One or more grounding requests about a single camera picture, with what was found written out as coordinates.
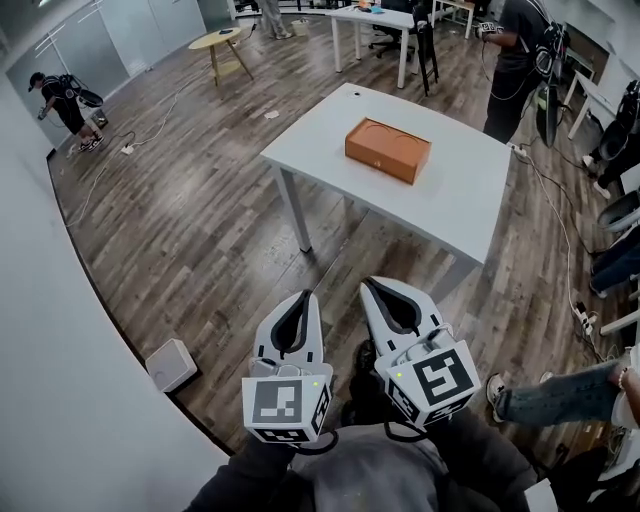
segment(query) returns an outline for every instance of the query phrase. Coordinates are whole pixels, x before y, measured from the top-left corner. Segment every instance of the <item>black shirt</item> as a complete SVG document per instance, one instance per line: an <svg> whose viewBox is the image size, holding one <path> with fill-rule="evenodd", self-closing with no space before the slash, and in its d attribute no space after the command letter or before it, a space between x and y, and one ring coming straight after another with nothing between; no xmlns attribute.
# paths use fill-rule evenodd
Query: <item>black shirt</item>
<svg viewBox="0 0 640 512"><path fill-rule="evenodd" d="M55 96L56 102L53 104L53 108L57 111L60 111L61 107L66 109L64 88L60 85L60 82L48 76L44 79L44 83L45 85L42 86L41 91L45 101L48 103L49 100Z"/></svg>
<svg viewBox="0 0 640 512"><path fill-rule="evenodd" d="M542 39L548 24L540 12L528 0L507 0L502 8L500 26L505 32L518 35L518 41L513 48L502 48L498 57L496 71L517 72L531 70L535 58L535 49Z"/></svg>

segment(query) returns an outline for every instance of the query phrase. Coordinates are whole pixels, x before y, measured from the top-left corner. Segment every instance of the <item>jeans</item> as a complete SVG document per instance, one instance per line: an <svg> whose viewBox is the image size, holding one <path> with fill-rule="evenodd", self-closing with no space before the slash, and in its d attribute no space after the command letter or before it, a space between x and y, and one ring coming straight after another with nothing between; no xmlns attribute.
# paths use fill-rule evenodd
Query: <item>jeans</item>
<svg viewBox="0 0 640 512"><path fill-rule="evenodd" d="M505 73L496 70L493 74L483 132L504 144L516 133L529 93L540 83L540 75L530 71Z"/></svg>
<svg viewBox="0 0 640 512"><path fill-rule="evenodd" d="M640 226L636 226L595 261L591 286L597 292L603 292L626 281L631 274L639 273Z"/></svg>
<svg viewBox="0 0 640 512"><path fill-rule="evenodd" d="M597 150L597 155L600 156L600 150ZM629 135L627 145L622 152L613 160L609 162L609 165L605 171L598 178L598 185L602 188L607 188L610 183L616 181L626 171L640 163L640 135Z"/></svg>
<svg viewBox="0 0 640 512"><path fill-rule="evenodd" d="M609 422L619 389L608 377L617 363L552 377L537 386L504 390L496 400L496 412L503 420L534 427L572 421Z"/></svg>

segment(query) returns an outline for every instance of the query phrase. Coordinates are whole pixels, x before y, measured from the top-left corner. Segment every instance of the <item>white box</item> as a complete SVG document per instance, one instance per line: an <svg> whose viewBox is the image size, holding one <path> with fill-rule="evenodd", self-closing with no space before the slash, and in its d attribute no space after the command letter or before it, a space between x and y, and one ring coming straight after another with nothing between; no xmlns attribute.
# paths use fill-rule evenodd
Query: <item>white box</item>
<svg viewBox="0 0 640 512"><path fill-rule="evenodd" d="M169 393L198 371L184 343L171 338L145 361L147 372L163 393Z"/></svg>

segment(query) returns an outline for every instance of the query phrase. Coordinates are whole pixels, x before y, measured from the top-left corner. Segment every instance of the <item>shoe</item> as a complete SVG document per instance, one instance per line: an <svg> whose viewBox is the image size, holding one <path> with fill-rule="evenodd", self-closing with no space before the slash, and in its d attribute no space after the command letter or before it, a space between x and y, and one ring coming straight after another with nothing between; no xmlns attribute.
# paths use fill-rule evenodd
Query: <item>shoe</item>
<svg viewBox="0 0 640 512"><path fill-rule="evenodd" d="M606 189L606 188L602 188L600 185L598 185L598 182L596 181L593 184L593 188L596 189L596 191L602 196L604 197L607 201L609 199L611 199L611 193Z"/></svg>
<svg viewBox="0 0 640 512"><path fill-rule="evenodd" d="M495 421L496 423L504 423L504 420L500 416L498 416L498 413L496 412L496 401L498 400L498 396L500 395L500 393L502 393L505 389L506 386L504 385L504 381L502 380L502 377L499 373L492 375L487 381L487 402L489 402L489 404L493 408L493 421Z"/></svg>
<svg viewBox="0 0 640 512"><path fill-rule="evenodd" d="M582 166L588 171L592 170L593 166L593 157L591 155L584 155L582 157Z"/></svg>
<svg viewBox="0 0 640 512"><path fill-rule="evenodd" d="M364 340L356 350L354 366L356 373L370 373L375 369L378 355L376 347L371 340Z"/></svg>
<svg viewBox="0 0 640 512"><path fill-rule="evenodd" d="M100 145L100 143L96 140L93 139L90 143L89 143L89 152L93 151L94 149L96 149L98 146Z"/></svg>
<svg viewBox="0 0 640 512"><path fill-rule="evenodd" d="M553 377L553 372L544 372L542 374L542 377L540 377L540 384L544 384L545 382L547 382L551 377Z"/></svg>
<svg viewBox="0 0 640 512"><path fill-rule="evenodd" d="M599 298L601 299L606 299L607 298L607 292L603 291L603 292L599 292L598 290L596 290L593 285L591 284L591 281L589 281L589 288L591 288L591 291L593 293L595 293Z"/></svg>

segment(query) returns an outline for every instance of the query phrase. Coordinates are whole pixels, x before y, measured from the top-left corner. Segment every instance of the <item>round wooden table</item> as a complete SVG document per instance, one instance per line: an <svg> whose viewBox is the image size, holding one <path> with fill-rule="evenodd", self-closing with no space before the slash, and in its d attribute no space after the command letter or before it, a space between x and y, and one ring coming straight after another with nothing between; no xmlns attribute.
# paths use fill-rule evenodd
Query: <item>round wooden table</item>
<svg viewBox="0 0 640 512"><path fill-rule="evenodd" d="M202 50L204 48L209 48L209 52L211 53L211 65L213 66L214 81L215 81L216 87L220 85L221 77L228 75L229 73L232 73L233 71L238 69L240 66L244 68L244 70L247 72L247 75L249 75L249 78L253 80L253 76L251 75L249 68L247 68L245 63L242 61L242 59L240 58L240 55L238 55L238 52L233 47L233 44L231 44L231 40L237 37L238 35L240 35L240 32L242 31L242 29L232 28L230 30L231 32L227 34L221 34L220 31L217 30L215 32L212 32L211 34L202 36L200 39L196 39L193 43L189 45L189 50ZM231 48L231 51L235 55L237 62L236 61L224 62L218 65L215 48L217 45L224 44L224 43L226 43L227 46Z"/></svg>

